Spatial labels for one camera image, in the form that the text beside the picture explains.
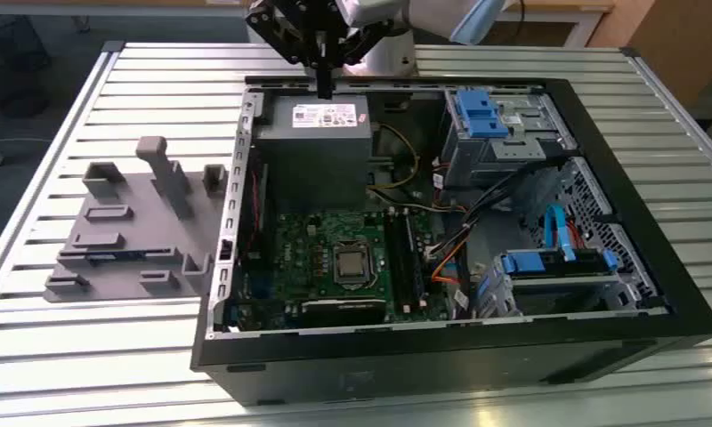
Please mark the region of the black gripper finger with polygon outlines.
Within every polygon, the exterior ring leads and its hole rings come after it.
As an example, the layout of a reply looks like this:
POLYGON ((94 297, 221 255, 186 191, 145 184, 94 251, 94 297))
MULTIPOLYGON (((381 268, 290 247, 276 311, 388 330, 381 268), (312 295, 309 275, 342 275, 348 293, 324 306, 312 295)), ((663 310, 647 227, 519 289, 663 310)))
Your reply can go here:
POLYGON ((390 26, 365 26, 350 36, 345 30, 325 32, 325 98, 332 97, 334 89, 333 72, 344 65, 356 65, 378 41, 390 32, 390 26))
POLYGON ((325 98, 325 68, 317 34, 302 36, 274 7, 276 1, 253 1, 245 23, 289 64, 301 64, 316 80, 317 96, 325 98))

